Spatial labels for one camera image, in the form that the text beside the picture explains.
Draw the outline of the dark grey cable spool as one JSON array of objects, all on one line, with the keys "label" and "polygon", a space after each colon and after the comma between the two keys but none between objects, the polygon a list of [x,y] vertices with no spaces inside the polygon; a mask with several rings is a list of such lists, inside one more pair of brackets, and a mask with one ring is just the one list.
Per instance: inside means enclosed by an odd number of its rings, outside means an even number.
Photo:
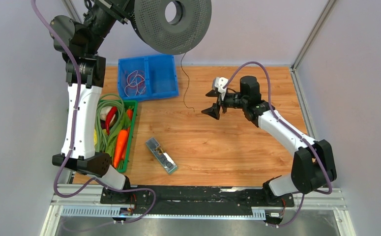
[{"label": "dark grey cable spool", "polygon": [[136,0],[131,23],[139,38],[154,50],[180,55],[202,41],[211,15],[210,0]]}]

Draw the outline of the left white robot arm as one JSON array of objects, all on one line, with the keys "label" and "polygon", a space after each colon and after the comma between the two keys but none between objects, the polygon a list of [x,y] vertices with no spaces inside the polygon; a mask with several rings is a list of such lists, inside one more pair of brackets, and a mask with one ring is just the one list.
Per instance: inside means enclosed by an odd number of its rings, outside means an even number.
[{"label": "left white robot arm", "polygon": [[114,190],[120,204],[131,200],[128,177],[110,163],[109,154],[95,150],[96,111],[104,85],[106,60],[98,49],[115,22],[127,23],[134,13],[132,0],[89,0],[83,22],[56,16],[49,24],[54,47],[66,63],[69,112],[65,141],[52,164],[96,178]]}]

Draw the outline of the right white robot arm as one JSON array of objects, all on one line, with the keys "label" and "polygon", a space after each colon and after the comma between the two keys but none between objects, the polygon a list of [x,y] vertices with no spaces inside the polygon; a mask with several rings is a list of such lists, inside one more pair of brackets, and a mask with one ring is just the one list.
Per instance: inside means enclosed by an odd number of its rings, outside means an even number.
[{"label": "right white robot arm", "polygon": [[246,119],[266,131],[293,155],[290,174],[275,177],[263,184],[262,199],[269,206],[281,201],[282,196],[295,192],[308,194],[328,185],[337,178],[333,151],[326,140],[317,141],[288,123],[278,111],[262,99],[260,84],[254,76],[240,79],[240,91],[229,92],[223,86],[224,77],[213,80],[207,97],[217,101],[203,114],[220,118],[228,108],[242,109]]}]

